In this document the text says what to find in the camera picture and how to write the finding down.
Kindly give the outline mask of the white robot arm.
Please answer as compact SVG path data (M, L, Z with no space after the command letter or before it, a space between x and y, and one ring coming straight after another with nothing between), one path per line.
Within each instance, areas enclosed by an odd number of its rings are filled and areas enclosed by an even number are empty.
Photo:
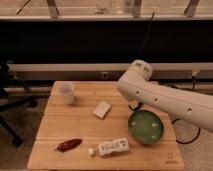
M116 87L127 101L137 100L213 132L213 96L153 84L152 73L150 64L134 60Z

